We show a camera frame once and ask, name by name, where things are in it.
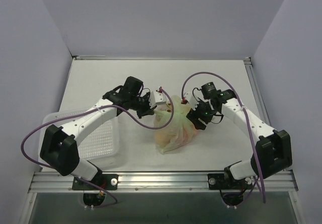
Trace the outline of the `light green plastic bag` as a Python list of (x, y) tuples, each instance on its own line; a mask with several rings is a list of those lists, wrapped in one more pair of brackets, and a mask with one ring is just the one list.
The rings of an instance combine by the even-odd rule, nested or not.
[(154, 132), (156, 147), (161, 154), (189, 144), (198, 133), (194, 124), (186, 117), (191, 106), (182, 104), (179, 96), (171, 96), (171, 99), (174, 108), (167, 103), (154, 110), (154, 127), (161, 127), (170, 121), (166, 127)]

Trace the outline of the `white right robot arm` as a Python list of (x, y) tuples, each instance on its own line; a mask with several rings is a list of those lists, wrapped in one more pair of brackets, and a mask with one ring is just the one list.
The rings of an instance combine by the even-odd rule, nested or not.
[(291, 167), (291, 138), (287, 131), (278, 131), (267, 125), (243, 105), (231, 89), (221, 91), (209, 82), (200, 91), (202, 99), (196, 98), (192, 92), (186, 92), (182, 101), (191, 105), (186, 117), (197, 130), (205, 130), (215, 116), (226, 117), (251, 141), (252, 157), (224, 168), (223, 182), (226, 187), (235, 188), (242, 179), (252, 176), (266, 179)]

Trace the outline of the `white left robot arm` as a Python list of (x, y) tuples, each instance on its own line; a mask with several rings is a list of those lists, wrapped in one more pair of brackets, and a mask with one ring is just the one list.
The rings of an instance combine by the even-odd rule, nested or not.
[(162, 100), (159, 92), (140, 95), (143, 82), (128, 77), (122, 86), (105, 93), (89, 110), (62, 126), (50, 125), (44, 134), (40, 158), (63, 176), (72, 174), (84, 179), (90, 189), (97, 189), (102, 183), (98, 167), (82, 159), (78, 146), (83, 140), (105, 122), (117, 117), (123, 110), (134, 110), (139, 118), (153, 114), (156, 101)]

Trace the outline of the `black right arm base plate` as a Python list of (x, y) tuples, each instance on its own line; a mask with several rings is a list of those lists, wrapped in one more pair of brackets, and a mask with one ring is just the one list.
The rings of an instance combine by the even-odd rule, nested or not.
[(243, 190), (240, 182), (229, 182), (224, 178), (223, 173), (210, 173), (207, 175), (208, 189), (210, 190)]

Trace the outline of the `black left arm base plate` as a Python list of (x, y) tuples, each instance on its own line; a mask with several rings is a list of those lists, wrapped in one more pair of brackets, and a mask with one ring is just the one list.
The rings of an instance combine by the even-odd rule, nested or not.
[[(117, 174), (98, 174), (89, 182), (105, 190), (117, 190), (118, 177), (119, 176)], [(98, 190), (98, 188), (74, 177), (72, 190), (87, 191)]]

